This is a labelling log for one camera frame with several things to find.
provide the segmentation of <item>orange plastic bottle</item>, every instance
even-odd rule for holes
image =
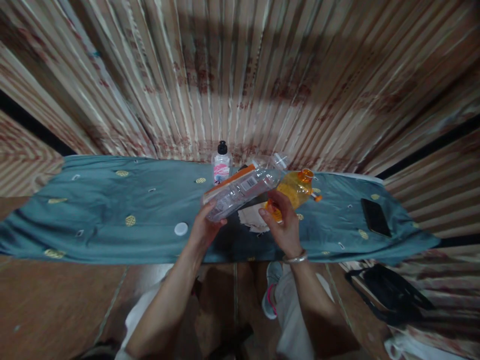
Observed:
[[[307,168],[302,171],[292,171],[283,177],[276,189],[286,195],[290,199],[293,208],[296,209],[305,203],[313,193],[313,177],[314,173]],[[315,198],[315,201],[320,201],[320,199],[321,196]],[[282,213],[274,206],[272,200],[269,199],[265,207],[277,222],[282,221]]]

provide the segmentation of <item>plastic bottle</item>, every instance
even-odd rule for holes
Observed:
[[[286,195],[291,202],[294,209],[305,203],[312,195],[312,179],[314,173],[305,168],[302,171],[292,171],[283,177],[283,180],[278,184],[277,191]],[[314,197],[318,202],[322,199],[321,196]],[[269,199],[266,203],[266,209],[272,214],[277,222],[282,221],[282,213],[277,209],[272,201]]]
[[[288,157],[282,153],[275,153],[270,158],[254,158],[250,166],[203,195],[202,205],[211,199],[216,200],[207,219],[218,222],[258,195],[275,188],[289,163]]]
[[[213,184],[216,186],[227,180],[232,174],[233,158],[228,152],[227,143],[220,141],[217,151],[211,155],[211,164],[213,166]]]

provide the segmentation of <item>hand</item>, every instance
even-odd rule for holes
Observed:
[[[207,252],[207,249],[212,241],[214,241],[220,228],[227,223],[227,219],[222,219],[219,222],[211,222],[206,218],[216,204],[216,200],[210,200],[210,202],[206,203],[198,212],[195,217],[195,222],[191,227],[188,243],[194,245],[203,253]]]
[[[302,254],[299,236],[299,218],[289,198],[277,190],[268,192],[268,197],[280,210],[283,223],[278,223],[265,209],[258,210],[263,221],[270,228],[275,242],[289,259],[297,258]]]

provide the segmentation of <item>black phone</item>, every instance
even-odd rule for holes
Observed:
[[[392,233],[380,204],[367,199],[361,199],[361,207],[370,231],[391,238]]]

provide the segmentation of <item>teal cloth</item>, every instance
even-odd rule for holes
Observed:
[[[394,264],[439,243],[415,227],[381,184],[337,174],[315,175],[313,187],[321,189],[323,199],[307,201],[297,209],[304,218],[299,226],[301,244],[311,261],[377,259]],[[206,182],[196,183],[198,178]],[[211,178],[209,164],[68,156],[60,174],[0,223],[0,252],[90,264],[174,263],[189,238],[201,196],[212,187]],[[361,199],[374,194],[379,195],[375,201],[383,208],[392,238],[368,230]],[[51,203],[52,199],[67,200]],[[135,218],[134,225],[127,226],[128,217]],[[180,222],[189,225],[184,236],[174,233]],[[249,230],[235,212],[204,262],[282,258],[270,232],[258,237]]]

